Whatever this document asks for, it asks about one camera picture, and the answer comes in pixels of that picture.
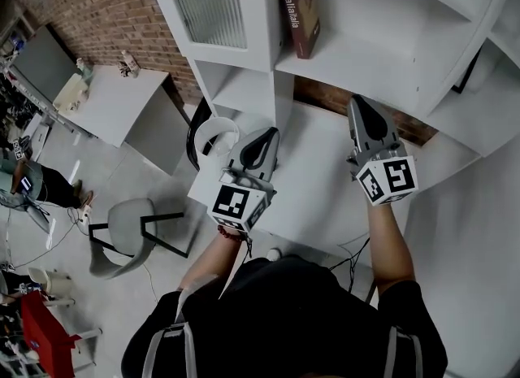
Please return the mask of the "grey board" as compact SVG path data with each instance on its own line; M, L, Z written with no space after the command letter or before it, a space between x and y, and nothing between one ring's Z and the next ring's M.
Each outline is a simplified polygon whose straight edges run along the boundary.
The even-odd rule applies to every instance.
M78 69L70 50L47 24L26 41L10 72L35 98L52 103Z

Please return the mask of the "grey chair with black frame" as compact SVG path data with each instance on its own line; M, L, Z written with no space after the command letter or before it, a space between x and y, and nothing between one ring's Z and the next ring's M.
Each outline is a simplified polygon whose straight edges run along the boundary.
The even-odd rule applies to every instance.
M135 198L113 206L104 224L89 225L91 275L104 280L142 266L155 246L183 258L189 256L157 236L157 223L184 218L184 213L158 214L148 198Z

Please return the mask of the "cream ceramic ornament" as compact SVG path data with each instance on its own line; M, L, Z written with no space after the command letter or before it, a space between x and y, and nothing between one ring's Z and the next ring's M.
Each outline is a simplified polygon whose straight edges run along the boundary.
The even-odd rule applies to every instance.
M74 111L88 99L88 96L89 86L81 75L75 73L60 90L53 101L53 106L58 111Z

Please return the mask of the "white shelf unit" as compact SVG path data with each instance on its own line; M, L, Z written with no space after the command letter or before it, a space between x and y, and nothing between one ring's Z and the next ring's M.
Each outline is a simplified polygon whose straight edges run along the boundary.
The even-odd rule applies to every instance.
M281 0L240 0L245 49L191 41L176 0L157 1L216 105L280 119L302 76L412 115L483 157L520 135L520 0L317 0L310 59L297 57Z

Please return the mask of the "white stool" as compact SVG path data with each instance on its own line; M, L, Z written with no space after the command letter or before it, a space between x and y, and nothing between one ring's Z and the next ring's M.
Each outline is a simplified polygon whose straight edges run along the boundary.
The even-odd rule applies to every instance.
M47 271L32 267L28 269L28 273L31 277L31 280L35 283L38 283L42 287L42 289L32 292L40 293L44 305L52 314L53 312L50 310L51 307L69 307L74 306L76 304L76 301L73 298L71 298L72 279L68 274L56 271ZM88 331L72 333L69 333L66 329L65 331L68 333L70 337L72 337L75 343L77 341L88 340L102 335L102 330L100 328L94 328Z

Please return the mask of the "pale green figurine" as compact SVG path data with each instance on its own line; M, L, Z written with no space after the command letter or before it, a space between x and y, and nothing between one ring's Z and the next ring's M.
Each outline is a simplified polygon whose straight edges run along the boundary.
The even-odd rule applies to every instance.
M90 85L93 79L93 69L83 58L76 59L76 67L79 69L82 80L86 85Z

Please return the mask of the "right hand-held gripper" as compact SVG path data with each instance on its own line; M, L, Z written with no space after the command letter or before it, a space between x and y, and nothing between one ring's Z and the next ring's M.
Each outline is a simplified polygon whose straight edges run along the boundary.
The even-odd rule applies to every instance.
M368 202L381 206L416 192L414 157L401 144L392 116L376 101L358 94L351 97L348 113L356 154L353 151L347 162Z

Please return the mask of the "person's left forearm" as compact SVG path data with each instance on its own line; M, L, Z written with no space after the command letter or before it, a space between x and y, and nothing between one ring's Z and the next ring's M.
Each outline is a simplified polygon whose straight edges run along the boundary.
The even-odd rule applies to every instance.
M218 226L218 233L184 275L178 290L187 289L203 277L216 275L227 282L245 240L241 231Z

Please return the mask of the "ribbed glass cabinet door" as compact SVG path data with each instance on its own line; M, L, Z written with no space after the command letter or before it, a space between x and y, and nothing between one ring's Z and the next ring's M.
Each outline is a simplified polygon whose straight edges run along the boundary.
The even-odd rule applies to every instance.
M240 0L176 0L191 41L237 49L247 47Z

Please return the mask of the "white square table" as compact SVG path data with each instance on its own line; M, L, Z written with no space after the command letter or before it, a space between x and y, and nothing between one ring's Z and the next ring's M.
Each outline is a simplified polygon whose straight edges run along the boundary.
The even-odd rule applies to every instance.
M64 118L105 143L126 143L166 174L183 153L188 122L163 88L165 72L140 70L136 78L121 76L115 66L96 66L87 99L72 110L56 99Z

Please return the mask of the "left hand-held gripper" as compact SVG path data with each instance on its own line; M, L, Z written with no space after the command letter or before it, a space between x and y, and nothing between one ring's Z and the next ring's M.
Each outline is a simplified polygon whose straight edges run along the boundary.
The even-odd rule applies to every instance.
M276 127L253 131L229 153L214 191L208 215L218 225L250 233L276 195L269 182L277 164L280 131Z

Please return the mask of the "person's black shirt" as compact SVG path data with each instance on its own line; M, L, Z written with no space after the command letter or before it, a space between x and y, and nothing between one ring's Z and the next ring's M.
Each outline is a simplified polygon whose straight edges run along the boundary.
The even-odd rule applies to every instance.
M164 295L134 334L123 378L443 378L444 344L420 286L399 283L379 309L343 289L325 267L297 256L241 266L228 287L213 279Z

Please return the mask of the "person's right forearm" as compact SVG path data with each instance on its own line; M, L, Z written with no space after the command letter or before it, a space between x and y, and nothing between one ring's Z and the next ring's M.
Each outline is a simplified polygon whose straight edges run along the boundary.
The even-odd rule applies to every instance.
M399 283L414 284L414 265L390 204L367 206L370 260L374 282L378 290L378 308L384 302L383 295Z

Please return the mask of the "brown book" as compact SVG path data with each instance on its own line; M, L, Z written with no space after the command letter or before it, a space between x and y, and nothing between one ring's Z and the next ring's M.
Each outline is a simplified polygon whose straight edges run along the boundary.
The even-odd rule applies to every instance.
M320 33L317 0L281 0L299 59L310 59Z

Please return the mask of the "white round bin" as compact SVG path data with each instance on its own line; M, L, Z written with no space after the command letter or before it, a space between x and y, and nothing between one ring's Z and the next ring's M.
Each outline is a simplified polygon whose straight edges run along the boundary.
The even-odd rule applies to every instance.
M241 132L235 122L225 117L210 118L196 131L194 147L206 157L227 155L240 140Z

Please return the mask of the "black picture frame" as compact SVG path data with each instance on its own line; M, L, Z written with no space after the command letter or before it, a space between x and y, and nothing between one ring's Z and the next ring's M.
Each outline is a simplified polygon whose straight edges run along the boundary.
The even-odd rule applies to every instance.
M480 55L481 49L479 49L476 53L476 55L472 58L470 61L468 67L466 68L465 72L461 75L461 77L457 80L456 84L452 86L451 90L455 93L462 93L464 88L466 87L466 84L468 80L470 79L470 75L472 71L475 68L475 64L478 61L479 55Z

